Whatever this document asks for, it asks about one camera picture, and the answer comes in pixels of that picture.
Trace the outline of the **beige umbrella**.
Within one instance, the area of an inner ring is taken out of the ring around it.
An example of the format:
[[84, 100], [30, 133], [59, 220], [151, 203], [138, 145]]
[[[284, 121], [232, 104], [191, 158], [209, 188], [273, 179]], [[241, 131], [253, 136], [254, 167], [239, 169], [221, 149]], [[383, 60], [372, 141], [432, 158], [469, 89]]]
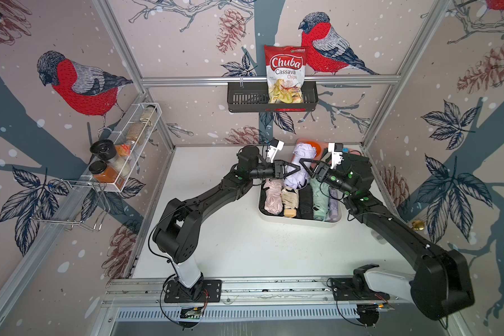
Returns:
[[281, 201], [284, 207], [284, 217], [295, 218], [298, 214], [299, 193], [293, 188], [284, 188], [281, 191]]

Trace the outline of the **black umbrella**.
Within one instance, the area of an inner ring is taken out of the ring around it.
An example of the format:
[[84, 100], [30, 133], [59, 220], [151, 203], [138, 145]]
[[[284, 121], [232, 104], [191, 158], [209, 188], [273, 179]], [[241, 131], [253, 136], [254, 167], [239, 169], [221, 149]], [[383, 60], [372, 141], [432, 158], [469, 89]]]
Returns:
[[298, 218], [304, 220], [314, 219], [314, 196], [311, 185], [307, 185], [298, 191], [299, 193], [299, 206]]

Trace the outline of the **pink umbrella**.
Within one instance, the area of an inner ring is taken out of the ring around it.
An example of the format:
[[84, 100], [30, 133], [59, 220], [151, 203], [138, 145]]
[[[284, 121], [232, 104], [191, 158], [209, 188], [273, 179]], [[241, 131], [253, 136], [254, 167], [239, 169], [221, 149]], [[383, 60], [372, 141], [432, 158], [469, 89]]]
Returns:
[[272, 215], [279, 215], [283, 211], [281, 191], [284, 188], [282, 179], [268, 179], [263, 187], [265, 191], [264, 209]]

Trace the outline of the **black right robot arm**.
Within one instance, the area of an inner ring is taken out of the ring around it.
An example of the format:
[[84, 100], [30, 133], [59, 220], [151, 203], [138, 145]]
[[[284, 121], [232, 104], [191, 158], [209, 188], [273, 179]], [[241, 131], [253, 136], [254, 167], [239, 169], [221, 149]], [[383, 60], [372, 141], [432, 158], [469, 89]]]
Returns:
[[348, 214], [386, 239], [414, 270], [407, 274], [368, 264], [354, 270], [354, 288], [402, 298], [434, 321], [472, 306], [475, 296], [465, 257], [417, 234], [371, 193], [375, 178], [367, 157], [334, 155], [333, 165], [306, 158], [300, 163], [312, 179], [342, 193]]

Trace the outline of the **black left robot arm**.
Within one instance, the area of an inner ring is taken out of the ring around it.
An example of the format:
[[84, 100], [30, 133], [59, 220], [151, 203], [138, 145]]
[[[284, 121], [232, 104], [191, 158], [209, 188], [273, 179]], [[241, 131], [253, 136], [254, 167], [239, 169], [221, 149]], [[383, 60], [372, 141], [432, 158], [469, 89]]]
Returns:
[[216, 186], [188, 200], [169, 201], [152, 230], [151, 239], [168, 255], [180, 287], [191, 296], [198, 296], [202, 291], [204, 276], [193, 254], [205, 220], [246, 195], [255, 179], [285, 179], [303, 170], [300, 165], [285, 160], [263, 158], [258, 147], [247, 145], [239, 150], [237, 163]]

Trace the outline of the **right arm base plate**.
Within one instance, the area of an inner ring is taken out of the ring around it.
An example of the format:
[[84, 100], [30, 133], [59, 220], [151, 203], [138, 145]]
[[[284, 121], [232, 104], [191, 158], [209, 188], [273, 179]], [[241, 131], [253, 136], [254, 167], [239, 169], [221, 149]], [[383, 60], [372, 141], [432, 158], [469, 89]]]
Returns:
[[352, 277], [328, 278], [327, 287], [333, 293], [335, 301], [389, 301], [390, 295], [370, 290], [366, 285], [355, 286]]

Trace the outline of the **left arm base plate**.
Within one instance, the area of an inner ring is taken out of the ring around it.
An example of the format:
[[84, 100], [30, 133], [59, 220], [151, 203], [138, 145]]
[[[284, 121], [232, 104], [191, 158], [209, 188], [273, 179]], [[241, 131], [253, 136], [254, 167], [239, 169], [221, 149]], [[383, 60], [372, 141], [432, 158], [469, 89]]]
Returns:
[[218, 279], [200, 279], [192, 288], [186, 288], [179, 280], [167, 283], [164, 303], [220, 302], [222, 281]]

